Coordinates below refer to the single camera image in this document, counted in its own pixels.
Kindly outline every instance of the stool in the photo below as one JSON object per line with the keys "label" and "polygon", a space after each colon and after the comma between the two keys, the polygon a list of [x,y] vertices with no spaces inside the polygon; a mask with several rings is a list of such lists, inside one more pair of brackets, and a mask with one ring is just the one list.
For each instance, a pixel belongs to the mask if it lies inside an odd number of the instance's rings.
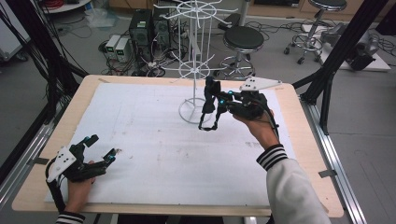
{"label": "stool", "polygon": [[299,47],[301,49],[304,49],[304,54],[303,57],[301,57],[297,63],[302,64],[304,62],[304,56],[308,51],[319,51],[319,54],[317,57],[315,57],[315,62],[320,61],[320,55],[322,53],[322,43],[318,38],[314,37],[315,31],[318,28],[318,24],[320,22],[320,19],[323,15],[323,12],[325,10],[327,11],[341,11],[344,10],[347,6],[347,1],[346,0],[308,0],[308,2],[314,6],[320,9],[320,11],[315,15],[315,18],[317,18],[312,25],[311,29],[309,30],[308,33],[302,33],[302,34],[297,34],[293,37],[291,40],[291,43],[288,44],[288,46],[285,48],[283,51],[285,54],[290,53],[290,46],[292,47]]}
{"label": "stool", "polygon": [[249,53],[257,52],[262,48],[264,45],[262,34],[250,27],[235,26],[224,33],[223,42],[229,49],[236,51],[236,56],[227,57],[220,63],[222,69],[219,71],[224,74],[224,79],[254,77],[256,74]]}

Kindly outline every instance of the wooden table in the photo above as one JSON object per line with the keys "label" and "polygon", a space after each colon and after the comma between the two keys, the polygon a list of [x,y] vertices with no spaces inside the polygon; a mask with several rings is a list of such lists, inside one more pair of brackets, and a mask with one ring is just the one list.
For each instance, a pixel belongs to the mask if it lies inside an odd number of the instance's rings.
{"label": "wooden table", "polygon": [[[40,158],[52,159],[61,146],[67,146],[81,120],[96,87],[100,83],[129,83],[164,86],[190,86],[191,81],[181,79],[171,82],[174,78],[155,77],[109,77],[88,76],[82,81],[76,95],[67,107],[58,126],[43,149]],[[238,88],[242,82],[221,81],[222,87]],[[318,172],[326,170],[318,145],[309,127],[304,111],[294,88],[290,84],[273,87],[282,110],[285,123],[288,126],[290,141],[296,158],[307,172],[320,201],[329,217],[341,217],[344,214],[338,196],[329,177],[321,178]],[[34,165],[26,178],[12,208],[17,211],[56,211],[54,203],[45,203],[44,198],[48,187],[44,181],[45,165]],[[240,216],[267,217],[270,208],[265,206],[197,206],[197,205],[156,205],[156,204],[114,204],[89,203],[85,212],[94,213],[125,213],[125,214],[166,214],[166,215],[196,215],[196,216]]]}

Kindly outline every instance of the black and white striped cuff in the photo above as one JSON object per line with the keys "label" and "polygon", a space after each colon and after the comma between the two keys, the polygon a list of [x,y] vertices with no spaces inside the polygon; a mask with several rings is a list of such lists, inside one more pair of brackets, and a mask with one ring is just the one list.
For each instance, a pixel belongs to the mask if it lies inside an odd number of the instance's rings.
{"label": "black and white striped cuff", "polygon": [[85,217],[80,214],[61,212],[56,220],[57,224],[81,224],[84,222]]}
{"label": "black and white striped cuff", "polygon": [[288,158],[283,145],[278,144],[267,148],[260,156],[257,158],[256,162],[262,166],[266,171],[273,167],[277,162],[285,160]]}

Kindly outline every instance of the sleeve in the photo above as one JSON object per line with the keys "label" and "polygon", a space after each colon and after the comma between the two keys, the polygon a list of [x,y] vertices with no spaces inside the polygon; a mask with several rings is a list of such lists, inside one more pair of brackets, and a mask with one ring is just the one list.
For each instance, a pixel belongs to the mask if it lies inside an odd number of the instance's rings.
{"label": "sleeve", "polygon": [[56,220],[56,224],[82,224],[85,220],[85,217],[80,214],[70,213],[70,212],[61,212]]}
{"label": "sleeve", "polygon": [[308,176],[282,145],[265,150],[257,159],[267,171],[267,193],[276,224],[331,224]]}

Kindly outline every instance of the gray floor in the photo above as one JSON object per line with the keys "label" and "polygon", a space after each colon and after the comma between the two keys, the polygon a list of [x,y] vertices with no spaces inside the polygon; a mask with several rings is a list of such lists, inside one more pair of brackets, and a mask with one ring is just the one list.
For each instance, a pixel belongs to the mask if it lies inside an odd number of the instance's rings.
{"label": "gray floor", "polygon": [[[81,11],[58,15],[57,22],[77,21]],[[279,26],[289,20],[250,18],[250,21]],[[98,46],[111,34],[128,29],[128,20],[117,20],[116,26],[106,29],[85,26],[86,21],[69,25],[72,33],[61,37],[63,44],[89,73],[101,74],[106,60]],[[258,77],[280,79],[293,83],[319,69],[314,56],[305,57],[302,65],[296,63],[300,49],[290,55],[283,50],[294,32],[280,30],[269,34],[263,49],[252,54]],[[396,38],[384,36],[396,43]],[[212,38],[212,66],[225,56],[232,55],[221,41],[221,35]],[[380,50],[378,55],[386,63],[396,64],[396,58]],[[166,73],[166,77],[177,74]],[[38,74],[32,61],[11,60],[0,66],[0,163],[3,163],[18,144],[35,117],[46,103],[45,80]],[[304,92],[305,87],[297,92]],[[349,182],[358,198],[368,223],[396,223],[396,69],[388,72],[353,72],[339,70],[332,87],[329,131],[337,153],[344,165]],[[25,213],[10,207],[13,196],[0,211],[1,223],[51,223],[56,213]],[[89,215],[86,223],[93,222]],[[109,223],[110,215],[103,215],[99,223]],[[229,220],[237,223],[240,219]],[[332,223],[348,223],[347,217],[332,218]]]}

